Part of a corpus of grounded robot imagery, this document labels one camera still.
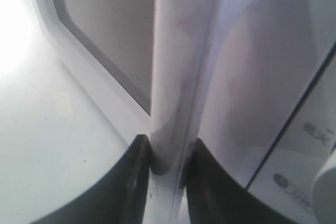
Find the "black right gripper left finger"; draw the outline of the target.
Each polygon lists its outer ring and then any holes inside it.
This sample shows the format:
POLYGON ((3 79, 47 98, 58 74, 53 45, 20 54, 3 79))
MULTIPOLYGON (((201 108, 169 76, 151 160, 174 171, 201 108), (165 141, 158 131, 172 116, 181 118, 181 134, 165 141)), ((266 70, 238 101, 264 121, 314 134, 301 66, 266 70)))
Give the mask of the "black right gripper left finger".
POLYGON ((137 135, 118 162, 89 190, 36 223, 142 223, 151 147, 137 135))

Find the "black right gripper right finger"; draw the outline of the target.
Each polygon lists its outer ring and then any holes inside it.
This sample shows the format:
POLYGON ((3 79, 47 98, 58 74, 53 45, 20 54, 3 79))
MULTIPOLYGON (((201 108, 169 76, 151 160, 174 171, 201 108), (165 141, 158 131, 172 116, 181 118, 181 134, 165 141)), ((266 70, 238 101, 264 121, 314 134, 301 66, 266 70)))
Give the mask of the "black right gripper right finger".
POLYGON ((199 138, 188 166, 186 194, 191 223, 293 223, 236 183, 199 138))

